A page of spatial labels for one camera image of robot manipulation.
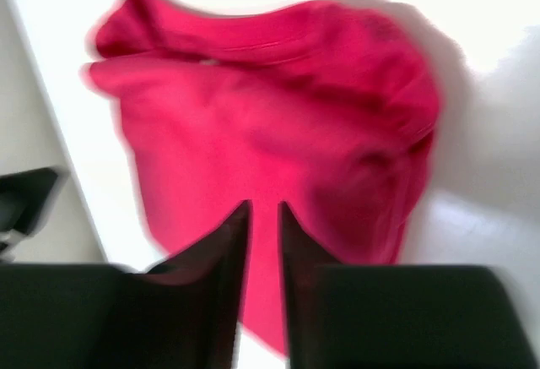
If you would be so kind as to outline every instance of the white floor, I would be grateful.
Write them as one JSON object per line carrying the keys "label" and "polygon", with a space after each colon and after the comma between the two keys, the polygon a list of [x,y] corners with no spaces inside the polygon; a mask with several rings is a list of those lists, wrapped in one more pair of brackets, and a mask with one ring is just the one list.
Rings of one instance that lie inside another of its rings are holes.
{"label": "white floor", "polygon": [[[57,135],[5,0],[0,0],[0,175],[64,166]],[[13,250],[17,262],[103,260],[73,179],[63,184],[46,224]]]}

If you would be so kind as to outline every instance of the floor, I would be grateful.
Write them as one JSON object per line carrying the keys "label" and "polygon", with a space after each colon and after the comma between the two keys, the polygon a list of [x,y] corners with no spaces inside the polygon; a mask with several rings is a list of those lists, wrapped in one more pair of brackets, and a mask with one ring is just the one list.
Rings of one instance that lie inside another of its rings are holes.
{"label": "floor", "polygon": [[[5,0],[0,0],[0,175],[60,166],[68,170],[45,101]],[[12,252],[17,262],[100,262],[100,249],[71,177],[35,237]]]}

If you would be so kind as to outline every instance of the black object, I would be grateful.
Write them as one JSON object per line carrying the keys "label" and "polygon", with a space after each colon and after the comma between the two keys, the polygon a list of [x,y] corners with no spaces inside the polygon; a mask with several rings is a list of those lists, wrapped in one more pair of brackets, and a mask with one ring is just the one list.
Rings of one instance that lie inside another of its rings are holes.
{"label": "black object", "polygon": [[342,265],[280,215],[291,369],[537,367],[489,269]]}
{"label": "black object", "polygon": [[0,176],[0,255],[36,230],[59,177],[52,168]]}
{"label": "black object", "polygon": [[250,207],[147,274],[0,266],[0,367],[229,369]]}

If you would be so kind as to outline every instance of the red shirt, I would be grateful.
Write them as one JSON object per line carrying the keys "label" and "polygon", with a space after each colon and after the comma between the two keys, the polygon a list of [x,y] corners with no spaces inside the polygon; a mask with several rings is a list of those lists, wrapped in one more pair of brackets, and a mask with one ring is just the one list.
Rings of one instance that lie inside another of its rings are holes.
{"label": "red shirt", "polygon": [[331,0],[209,18],[125,0],[89,75],[118,99],[148,226],[170,253],[253,202],[245,326],[284,352],[278,203],[345,263],[395,263],[439,113],[389,19]]}

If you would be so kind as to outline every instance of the red t-shirt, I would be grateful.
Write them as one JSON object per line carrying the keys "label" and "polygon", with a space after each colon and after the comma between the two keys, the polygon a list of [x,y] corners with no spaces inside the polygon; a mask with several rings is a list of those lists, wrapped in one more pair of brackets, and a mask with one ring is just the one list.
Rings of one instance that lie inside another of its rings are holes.
{"label": "red t-shirt", "polygon": [[125,0],[89,75],[118,99],[152,236],[170,253],[253,202],[241,320],[285,352],[278,203],[345,263],[395,263],[438,93],[389,19],[332,0],[209,18]]}

